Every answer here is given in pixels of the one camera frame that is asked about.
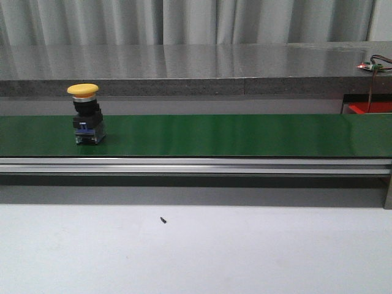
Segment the red plastic bin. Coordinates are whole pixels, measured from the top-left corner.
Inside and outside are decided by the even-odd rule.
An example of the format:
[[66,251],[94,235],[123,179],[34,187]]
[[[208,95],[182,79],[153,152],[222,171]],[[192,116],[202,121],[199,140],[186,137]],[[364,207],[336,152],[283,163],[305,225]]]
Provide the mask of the red plastic bin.
[[391,102],[374,102],[370,105],[365,102],[355,102],[348,104],[346,113],[348,114],[381,114],[381,113],[391,113],[392,104]]

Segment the small green circuit board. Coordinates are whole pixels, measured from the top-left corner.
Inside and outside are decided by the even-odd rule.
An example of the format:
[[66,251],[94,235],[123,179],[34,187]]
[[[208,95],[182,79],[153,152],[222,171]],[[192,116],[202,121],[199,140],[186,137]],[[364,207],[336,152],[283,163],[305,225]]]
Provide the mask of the small green circuit board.
[[361,64],[357,65],[358,69],[366,70],[366,71],[378,71],[382,70],[383,66],[381,64],[374,64],[371,62],[362,62]]

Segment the aluminium conveyor side rail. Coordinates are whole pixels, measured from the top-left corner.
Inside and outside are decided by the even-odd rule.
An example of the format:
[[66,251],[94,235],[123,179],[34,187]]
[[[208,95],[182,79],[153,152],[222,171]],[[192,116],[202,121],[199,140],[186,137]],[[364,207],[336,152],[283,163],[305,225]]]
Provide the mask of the aluminium conveyor side rail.
[[1,172],[383,176],[391,159],[14,157],[1,159]]

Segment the grey stone counter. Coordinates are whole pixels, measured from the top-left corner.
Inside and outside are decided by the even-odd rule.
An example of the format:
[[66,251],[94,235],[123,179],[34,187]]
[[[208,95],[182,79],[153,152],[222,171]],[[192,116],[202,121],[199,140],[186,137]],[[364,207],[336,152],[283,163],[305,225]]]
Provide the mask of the grey stone counter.
[[1,95],[64,96],[94,83],[103,96],[379,94],[391,74],[359,68],[391,43],[27,45],[1,47]]

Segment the grey conveyor support leg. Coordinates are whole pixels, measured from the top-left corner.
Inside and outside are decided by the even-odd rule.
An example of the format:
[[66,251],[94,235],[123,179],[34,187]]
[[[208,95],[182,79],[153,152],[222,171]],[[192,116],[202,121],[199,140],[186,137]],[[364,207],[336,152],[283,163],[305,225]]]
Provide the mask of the grey conveyor support leg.
[[385,201],[383,204],[384,209],[391,209],[392,208],[392,181],[391,181],[391,171],[390,174],[383,180],[386,184],[386,194],[385,194]]

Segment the grey curtain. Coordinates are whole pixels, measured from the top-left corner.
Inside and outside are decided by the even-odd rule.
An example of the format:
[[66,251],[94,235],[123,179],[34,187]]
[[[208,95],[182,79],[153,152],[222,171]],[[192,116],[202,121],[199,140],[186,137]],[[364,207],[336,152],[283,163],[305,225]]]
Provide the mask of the grey curtain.
[[2,45],[365,41],[374,1],[2,1]]

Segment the green conveyor belt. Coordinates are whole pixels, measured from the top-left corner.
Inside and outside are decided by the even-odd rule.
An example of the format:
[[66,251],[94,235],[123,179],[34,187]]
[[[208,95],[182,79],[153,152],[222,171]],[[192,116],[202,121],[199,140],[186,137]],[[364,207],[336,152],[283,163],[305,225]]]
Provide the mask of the green conveyor belt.
[[71,116],[3,116],[1,156],[391,156],[391,115],[117,115],[97,145]]

